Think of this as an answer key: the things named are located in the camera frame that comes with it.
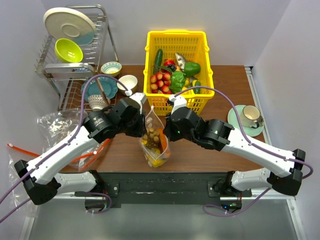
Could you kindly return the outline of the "brown longan bunch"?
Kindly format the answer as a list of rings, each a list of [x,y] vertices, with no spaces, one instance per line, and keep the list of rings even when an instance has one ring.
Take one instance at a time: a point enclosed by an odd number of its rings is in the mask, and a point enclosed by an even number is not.
[[[158,143],[160,145],[160,133],[154,128],[147,128],[146,134],[142,136],[142,140],[147,140],[148,142]]]

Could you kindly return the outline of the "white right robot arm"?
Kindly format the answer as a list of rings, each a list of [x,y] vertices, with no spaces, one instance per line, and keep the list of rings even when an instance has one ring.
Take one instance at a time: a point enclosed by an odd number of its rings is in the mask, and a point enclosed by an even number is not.
[[[218,120],[203,120],[193,110],[181,107],[165,117],[163,133],[175,142],[186,139],[207,150],[231,153],[261,166],[250,171],[230,171],[221,189],[230,197],[255,188],[270,188],[296,196],[303,180],[306,153],[301,149],[283,150],[256,140]]]

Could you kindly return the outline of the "orange papaya slice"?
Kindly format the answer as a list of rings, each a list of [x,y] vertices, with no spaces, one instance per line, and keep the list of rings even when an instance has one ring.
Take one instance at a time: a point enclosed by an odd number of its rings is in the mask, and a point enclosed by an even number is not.
[[[170,153],[170,148],[169,148],[169,145],[168,145],[167,138],[164,135],[162,128],[158,128],[157,130],[159,132],[160,151],[161,151],[161,153],[163,154],[163,156],[165,158],[169,158],[171,153]]]

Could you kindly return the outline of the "clear white-dotted zip bag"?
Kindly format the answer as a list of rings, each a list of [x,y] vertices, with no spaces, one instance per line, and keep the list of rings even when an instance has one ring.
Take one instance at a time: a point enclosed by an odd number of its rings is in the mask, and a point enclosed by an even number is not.
[[[154,106],[145,117],[146,133],[140,138],[140,146],[148,165],[153,168],[162,166],[170,157],[169,140],[164,135],[161,119],[157,116]]]

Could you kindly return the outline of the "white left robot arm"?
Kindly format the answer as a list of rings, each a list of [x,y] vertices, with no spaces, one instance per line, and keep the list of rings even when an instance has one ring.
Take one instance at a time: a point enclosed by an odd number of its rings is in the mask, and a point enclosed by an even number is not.
[[[142,137],[146,133],[145,101],[146,96],[137,92],[122,98],[108,112],[92,111],[80,126],[47,152],[30,161],[16,162],[14,168],[30,200],[35,205],[42,205],[62,193],[102,194],[105,182],[97,171],[60,173],[60,170],[85,151],[117,134]]]

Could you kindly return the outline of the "yellow bell pepper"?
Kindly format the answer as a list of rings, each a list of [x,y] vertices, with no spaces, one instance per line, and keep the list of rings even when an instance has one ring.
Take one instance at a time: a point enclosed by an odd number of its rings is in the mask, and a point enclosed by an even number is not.
[[[150,167],[157,168],[157,167],[162,166],[165,162],[166,161],[163,160],[163,159],[156,159],[156,160],[151,159],[151,160],[148,161],[148,165]]]

